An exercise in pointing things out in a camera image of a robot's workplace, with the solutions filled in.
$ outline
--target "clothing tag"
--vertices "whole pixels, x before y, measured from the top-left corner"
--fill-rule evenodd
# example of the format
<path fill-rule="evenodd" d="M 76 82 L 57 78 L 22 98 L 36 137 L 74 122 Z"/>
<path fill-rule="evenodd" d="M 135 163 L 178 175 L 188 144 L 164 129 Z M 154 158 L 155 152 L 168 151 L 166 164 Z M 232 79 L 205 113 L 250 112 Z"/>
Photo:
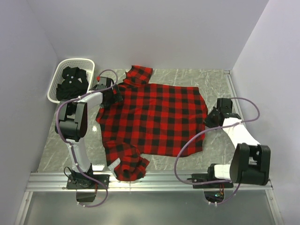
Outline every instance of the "clothing tag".
<path fill-rule="evenodd" d="M 112 164 L 108 166 L 108 169 L 113 173 L 115 178 L 117 178 L 117 175 L 114 172 L 114 169 L 120 164 L 120 162 L 121 162 L 120 158 L 117 158 Z"/>

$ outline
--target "white wall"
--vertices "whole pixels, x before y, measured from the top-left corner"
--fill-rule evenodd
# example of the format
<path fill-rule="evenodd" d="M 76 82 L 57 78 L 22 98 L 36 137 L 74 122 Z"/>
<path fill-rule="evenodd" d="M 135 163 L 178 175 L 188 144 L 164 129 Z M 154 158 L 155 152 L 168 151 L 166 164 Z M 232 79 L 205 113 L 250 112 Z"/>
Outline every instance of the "white wall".
<path fill-rule="evenodd" d="M 52 122 L 57 56 L 25 0 L 0 1 L 0 30 L 0 224 L 10 225 Z"/>
<path fill-rule="evenodd" d="M 60 60 L 232 69 L 268 0 L 28 0 Z"/>
<path fill-rule="evenodd" d="M 232 71 L 238 95 L 261 109 L 247 127 L 271 148 L 270 177 L 287 225 L 300 221 L 299 14 L 298 0 L 270 0 Z M 255 116 L 242 106 L 246 118 Z"/>

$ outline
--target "marble table surface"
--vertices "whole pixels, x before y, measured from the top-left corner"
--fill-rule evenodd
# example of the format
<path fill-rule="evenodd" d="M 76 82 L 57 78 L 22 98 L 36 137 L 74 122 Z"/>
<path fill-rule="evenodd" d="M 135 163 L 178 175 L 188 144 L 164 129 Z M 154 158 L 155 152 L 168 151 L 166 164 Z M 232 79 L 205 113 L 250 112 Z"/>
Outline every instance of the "marble table surface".
<path fill-rule="evenodd" d="M 125 69 L 115 70 L 119 76 L 119 83 L 125 78 Z M 105 76 L 113 78 L 111 72 Z M 159 83 L 173 86 L 198 87 L 208 110 L 216 104 L 217 98 L 231 97 L 223 70 L 201 69 L 154 69 L 150 83 Z M 103 165 L 108 171 L 105 150 L 101 141 L 100 125 L 95 118 L 99 107 L 94 107 L 88 113 L 88 131 L 85 136 L 87 154 L 93 165 Z M 55 115 L 50 127 L 45 149 L 39 164 L 38 172 L 62 172 L 65 166 L 72 166 L 69 152 L 65 143 L 54 131 Z M 230 163 L 234 153 L 234 146 L 229 137 L 221 130 L 206 134 L 203 151 L 188 157 L 180 158 L 178 170 L 207 170 L 211 163 Z M 174 157 L 145 155 L 142 157 L 150 161 L 147 171 L 172 170 Z"/>

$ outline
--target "plaid shirt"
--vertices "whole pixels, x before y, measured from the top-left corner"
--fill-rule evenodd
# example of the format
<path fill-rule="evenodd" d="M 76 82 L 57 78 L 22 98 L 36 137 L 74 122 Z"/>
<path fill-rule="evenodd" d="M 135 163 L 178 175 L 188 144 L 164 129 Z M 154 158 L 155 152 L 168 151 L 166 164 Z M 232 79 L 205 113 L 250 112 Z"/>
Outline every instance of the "plaid shirt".
<path fill-rule="evenodd" d="M 151 74 L 152 68 L 132 66 L 118 85 L 124 100 L 99 109 L 96 117 L 107 165 L 118 180 L 145 175 L 149 161 L 141 153 L 175 157 L 205 129 L 207 107 L 199 89 L 149 84 Z M 203 139 L 192 142 L 181 156 L 202 151 Z"/>

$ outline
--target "purple cable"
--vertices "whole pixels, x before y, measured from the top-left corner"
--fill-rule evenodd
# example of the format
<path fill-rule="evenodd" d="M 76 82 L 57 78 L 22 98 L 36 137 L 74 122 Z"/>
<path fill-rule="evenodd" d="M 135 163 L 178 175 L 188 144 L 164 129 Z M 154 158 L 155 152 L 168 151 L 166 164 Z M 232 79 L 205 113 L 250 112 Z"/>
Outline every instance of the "purple cable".
<path fill-rule="evenodd" d="M 209 129 L 206 129 L 204 131 L 201 131 L 200 133 L 196 134 L 194 137 L 192 137 L 183 147 L 182 149 L 180 150 L 180 152 L 178 153 L 176 159 L 175 159 L 175 163 L 174 163 L 174 173 L 175 173 L 175 176 L 176 178 L 182 182 L 182 183 L 185 183 L 185 184 L 189 184 L 189 185 L 204 185 L 204 184 L 215 184 L 215 183 L 224 183 L 224 182 L 232 182 L 231 180 L 213 180 L 213 181 L 206 181 L 206 182 L 198 182 L 198 183 L 193 183 L 191 180 L 182 180 L 178 174 L 177 174 L 177 163 L 178 163 L 178 160 L 181 156 L 181 154 L 183 153 L 183 151 L 188 147 L 188 145 L 193 142 L 197 137 L 209 132 L 209 131 L 212 131 L 212 130 L 219 130 L 219 129 L 223 129 L 223 128 L 231 128 L 231 127 L 234 127 L 238 124 L 241 124 L 241 123 L 247 123 L 247 122 L 252 122 L 252 121 L 255 121 L 255 120 L 258 120 L 258 118 L 260 117 L 260 111 L 259 111 L 259 108 L 257 107 L 257 105 L 252 102 L 251 100 L 247 99 L 247 98 L 244 98 L 244 97 L 232 97 L 231 99 L 241 99 L 241 100 L 245 100 L 245 101 L 248 101 L 250 102 L 257 110 L 257 117 L 254 118 L 254 119 L 250 119 L 250 120 L 242 120 L 241 122 L 237 122 L 237 123 L 234 123 L 232 125 L 228 125 L 228 126 L 218 126 L 218 127 L 212 127 L 212 128 L 209 128 Z M 228 198 L 226 199 L 225 201 L 221 202 L 221 203 L 224 203 L 226 201 L 228 201 L 230 198 L 232 198 L 232 196 L 238 191 L 240 187 L 240 184 L 237 186 L 237 188 L 235 189 L 235 191 L 233 192 L 233 194 Z"/>
<path fill-rule="evenodd" d="M 113 88 L 113 87 L 116 85 L 117 81 L 118 81 L 118 75 L 117 75 L 117 73 L 114 72 L 113 70 L 111 70 L 111 69 L 106 69 L 106 70 L 103 70 L 103 71 L 99 74 L 99 76 L 101 76 L 101 74 L 103 74 L 103 73 L 106 72 L 106 71 L 112 71 L 112 72 L 115 74 L 115 76 L 116 76 L 116 81 L 115 81 L 115 83 L 114 83 L 112 86 L 110 86 L 109 88 L 101 89 L 101 90 L 91 91 L 91 92 L 88 92 L 88 93 L 86 93 L 86 94 L 84 94 L 84 95 L 78 97 L 78 98 L 73 98 L 73 99 L 71 99 L 71 100 L 68 100 L 68 101 L 62 103 L 62 104 L 58 107 L 57 114 L 56 114 L 56 127 L 57 127 L 58 134 L 60 135 L 60 138 L 63 140 L 64 143 L 67 143 L 67 144 L 69 144 L 69 145 L 71 146 L 72 157 L 73 157 L 73 159 L 74 159 L 74 162 L 75 162 L 75 165 L 76 165 L 78 171 L 79 171 L 84 177 L 86 177 L 86 178 L 88 178 L 88 179 L 90 179 L 90 180 L 92 180 L 92 181 L 94 181 L 94 182 L 100 184 L 100 185 L 106 190 L 105 198 L 102 200 L 102 202 L 100 202 L 100 203 L 98 203 L 98 204 L 95 204 L 95 205 L 85 205 L 85 204 L 79 203 L 79 204 L 82 205 L 83 207 L 87 207 L 87 208 L 97 207 L 97 206 L 103 204 L 103 203 L 106 201 L 107 197 L 108 197 L 108 190 L 107 190 L 107 187 L 106 187 L 102 182 L 100 182 L 100 181 L 98 181 L 98 180 L 96 180 L 96 179 L 94 179 L 94 178 L 92 178 L 92 177 L 86 175 L 86 174 L 82 171 L 82 169 L 80 168 L 80 166 L 79 166 L 79 164 L 78 164 L 78 161 L 77 161 L 77 158 L 76 158 L 76 155 L 75 155 L 75 152 L 74 152 L 74 146 L 73 146 L 73 144 L 72 144 L 71 142 L 68 142 L 68 141 L 64 138 L 64 136 L 62 135 L 62 133 L 61 133 L 60 126 L 59 126 L 59 114 L 60 114 L 60 111 L 61 111 L 61 109 L 63 108 L 63 106 L 66 105 L 66 104 L 68 104 L 68 103 L 70 103 L 70 102 L 78 101 L 78 100 L 80 100 L 80 99 L 82 99 L 82 98 L 84 98 L 84 97 L 86 97 L 86 96 L 88 96 L 88 95 L 91 95 L 91 94 L 93 94 L 93 93 L 102 92 L 102 91 L 109 90 L 109 89 Z"/>

